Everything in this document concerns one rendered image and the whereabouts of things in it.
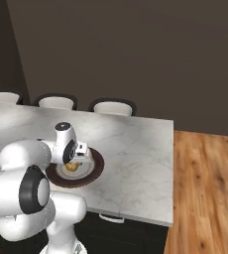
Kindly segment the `dark island cabinet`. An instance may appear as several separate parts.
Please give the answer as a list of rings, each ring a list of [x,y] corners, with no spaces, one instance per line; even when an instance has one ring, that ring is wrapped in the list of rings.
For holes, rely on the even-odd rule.
[[[169,231],[166,226],[130,219],[123,223],[106,221],[90,211],[74,230],[87,254],[164,254]],[[47,244],[45,230],[18,242],[0,235],[0,254],[39,254]]]

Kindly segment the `brown rimmed white plate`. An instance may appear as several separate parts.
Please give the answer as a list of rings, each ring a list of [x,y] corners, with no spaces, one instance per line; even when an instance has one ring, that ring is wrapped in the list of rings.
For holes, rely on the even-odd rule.
[[[49,181],[56,186],[68,189],[80,188],[94,182],[103,172],[104,160],[98,151],[92,148],[89,151],[92,155],[92,170],[85,177],[76,180],[65,179],[57,172],[57,164],[50,164],[46,169]]]

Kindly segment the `white cushioned black chair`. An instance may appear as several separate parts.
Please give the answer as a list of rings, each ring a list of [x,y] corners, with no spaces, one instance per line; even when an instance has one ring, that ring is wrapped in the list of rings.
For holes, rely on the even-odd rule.
[[[45,108],[75,110],[77,98],[70,94],[46,93],[38,96],[33,105]]]
[[[5,104],[20,104],[22,96],[14,92],[0,92],[0,103]]]
[[[88,106],[89,112],[114,114],[122,116],[135,116],[137,106],[133,101],[122,98],[97,98]]]

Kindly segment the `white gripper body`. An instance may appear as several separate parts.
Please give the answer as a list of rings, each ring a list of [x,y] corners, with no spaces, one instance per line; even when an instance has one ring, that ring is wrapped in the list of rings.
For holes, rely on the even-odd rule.
[[[78,153],[73,157],[72,161],[74,163],[88,164],[92,161],[92,158],[91,155]]]

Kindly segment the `golden hot dog bun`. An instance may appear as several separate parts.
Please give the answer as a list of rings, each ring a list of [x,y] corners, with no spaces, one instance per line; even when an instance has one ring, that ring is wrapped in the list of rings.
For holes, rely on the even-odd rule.
[[[65,165],[69,172],[76,172],[79,167],[79,162],[70,162]]]

